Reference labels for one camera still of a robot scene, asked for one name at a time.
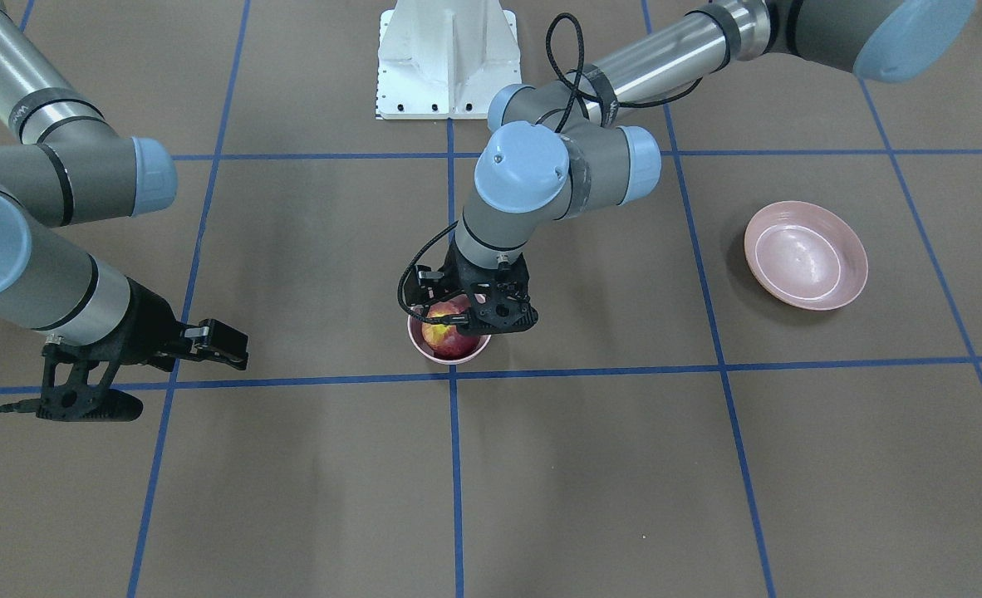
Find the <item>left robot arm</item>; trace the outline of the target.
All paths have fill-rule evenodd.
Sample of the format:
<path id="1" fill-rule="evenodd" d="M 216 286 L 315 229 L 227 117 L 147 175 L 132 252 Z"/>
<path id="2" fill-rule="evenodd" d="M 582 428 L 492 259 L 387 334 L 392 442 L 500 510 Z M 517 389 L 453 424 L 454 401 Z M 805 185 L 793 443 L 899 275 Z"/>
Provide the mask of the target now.
<path id="1" fill-rule="evenodd" d="M 397 284 L 408 317 L 464 336 L 526 331 L 539 315 L 523 250 L 542 224 L 644 198 L 660 181 L 657 140 L 621 113 L 679 100 L 704 78 L 769 53 L 897 83 L 953 45 L 973 1 L 709 1 L 541 86 L 491 100 L 491 133 L 443 265 L 411 260 Z"/>

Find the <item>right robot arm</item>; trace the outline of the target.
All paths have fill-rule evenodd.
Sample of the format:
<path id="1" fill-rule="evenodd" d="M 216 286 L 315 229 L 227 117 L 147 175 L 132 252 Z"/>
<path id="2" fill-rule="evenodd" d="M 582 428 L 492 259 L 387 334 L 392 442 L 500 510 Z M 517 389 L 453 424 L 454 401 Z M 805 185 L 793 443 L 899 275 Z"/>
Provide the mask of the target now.
<path id="1" fill-rule="evenodd" d="M 0 2 L 0 318 L 47 338 L 48 365 L 248 363 L 245 334 L 177 321 L 160 295 L 58 234 L 58 228 L 168 208 L 174 159 L 119 135 L 102 110 L 36 49 Z"/>

